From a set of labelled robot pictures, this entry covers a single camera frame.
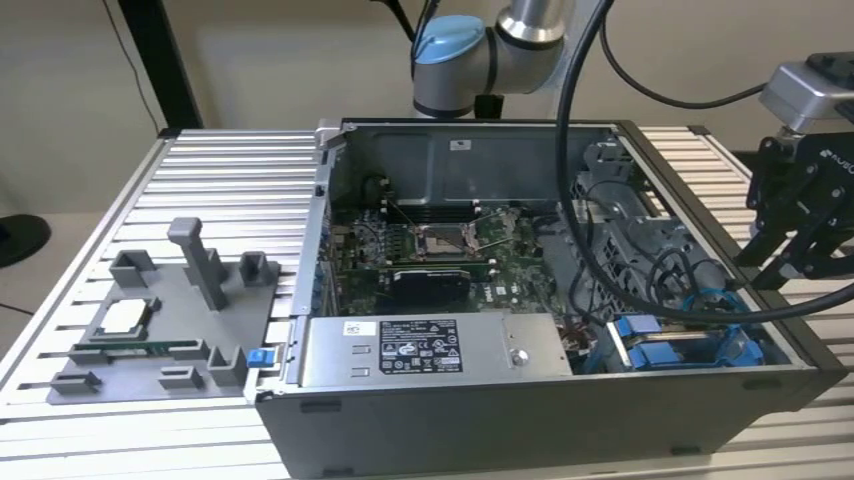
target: robotic arm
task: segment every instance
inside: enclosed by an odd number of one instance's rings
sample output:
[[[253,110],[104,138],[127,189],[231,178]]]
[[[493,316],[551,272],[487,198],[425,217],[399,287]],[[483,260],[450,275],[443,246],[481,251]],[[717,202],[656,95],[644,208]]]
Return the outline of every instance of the robotic arm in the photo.
[[[854,273],[854,256],[834,256],[854,237],[854,53],[782,64],[760,100],[785,126],[760,146],[748,193],[756,235],[736,260],[764,265],[793,235],[753,282],[776,290],[798,275]]]
[[[470,113],[481,94],[530,93],[549,79],[563,51],[563,0],[513,0],[495,27],[449,15],[417,32],[414,106],[429,117]]]

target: black pole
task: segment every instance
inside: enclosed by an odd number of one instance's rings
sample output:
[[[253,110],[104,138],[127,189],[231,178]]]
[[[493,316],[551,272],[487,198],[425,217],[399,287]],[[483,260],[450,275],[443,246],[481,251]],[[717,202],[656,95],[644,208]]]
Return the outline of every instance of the black pole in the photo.
[[[203,128],[162,0],[119,0],[170,128]]]

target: blue latch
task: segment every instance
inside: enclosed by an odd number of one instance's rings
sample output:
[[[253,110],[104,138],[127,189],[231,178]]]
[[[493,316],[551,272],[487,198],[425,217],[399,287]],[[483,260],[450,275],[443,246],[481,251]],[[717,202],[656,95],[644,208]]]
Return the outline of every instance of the blue latch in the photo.
[[[617,320],[617,332],[621,337],[662,333],[662,325],[654,315],[625,315]]]
[[[732,367],[756,367],[762,365],[764,354],[760,344],[750,340],[745,330],[733,326],[728,329],[717,353],[718,364]]]
[[[638,370],[678,365],[682,359],[668,342],[642,343],[629,350],[632,366]]]
[[[277,352],[265,348],[250,351],[246,357],[246,366],[250,368],[269,368],[277,364]]]

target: white sticker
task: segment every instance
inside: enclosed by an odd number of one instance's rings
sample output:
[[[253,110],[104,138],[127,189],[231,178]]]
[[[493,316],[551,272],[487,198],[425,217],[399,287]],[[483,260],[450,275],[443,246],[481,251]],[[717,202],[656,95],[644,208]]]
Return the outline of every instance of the white sticker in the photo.
[[[471,140],[451,140],[451,151],[471,150]]]
[[[377,322],[345,322],[346,337],[377,336]]]

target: gray 3d printed holder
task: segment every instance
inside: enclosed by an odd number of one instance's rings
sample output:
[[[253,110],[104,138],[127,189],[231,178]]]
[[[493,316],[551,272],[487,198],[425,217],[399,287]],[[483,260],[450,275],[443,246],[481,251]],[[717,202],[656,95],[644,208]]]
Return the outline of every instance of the gray 3d printed holder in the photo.
[[[144,250],[119,252],[110,267],[116,284],[51,382],[50,403],[243,395],[246,354],[265,340],[279,264],[263,252],[223,263],[201,232],[198,218],[170,226],[187,265],[155,265]],[[128,300],[144,305],[135,303],[119,327],[106,324],[116,317],[111,308]]]

